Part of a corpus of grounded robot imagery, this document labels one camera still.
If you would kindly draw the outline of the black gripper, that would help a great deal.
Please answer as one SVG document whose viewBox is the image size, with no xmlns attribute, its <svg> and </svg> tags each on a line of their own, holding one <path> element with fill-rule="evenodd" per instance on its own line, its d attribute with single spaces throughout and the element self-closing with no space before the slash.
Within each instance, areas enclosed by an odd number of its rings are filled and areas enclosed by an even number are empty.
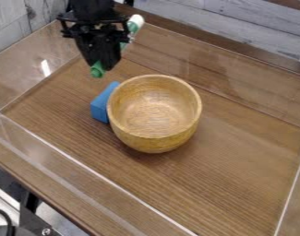
<svg viewBox="0 0 300 236">
<path fill-rule="evenodd" d="M 75 40 L 87 64 L 94 65 L 99 62 L 102 71 L 114 68 L 121 59 L 119 43 L 130 41 L 129 19 L 117 11 L 89 20 L 79 19 L 72 11 L 56 17 L 62 25 L 62 36 Z"/>
</svg>

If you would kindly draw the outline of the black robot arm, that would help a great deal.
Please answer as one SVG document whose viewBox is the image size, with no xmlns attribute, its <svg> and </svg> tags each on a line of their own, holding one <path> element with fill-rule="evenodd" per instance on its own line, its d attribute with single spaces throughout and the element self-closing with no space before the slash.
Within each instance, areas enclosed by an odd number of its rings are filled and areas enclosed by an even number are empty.
<svg viewBox="0 0 300 236">
<path fill-rule="evenodd" d="M 89 66 L 109 71 L 121 60 L 121 45 L 130 42 L 129 17 L 114 0 L 70 0 L 70 7 L 56 16 L 62 36 L 74 39 Z"/>
</svg>

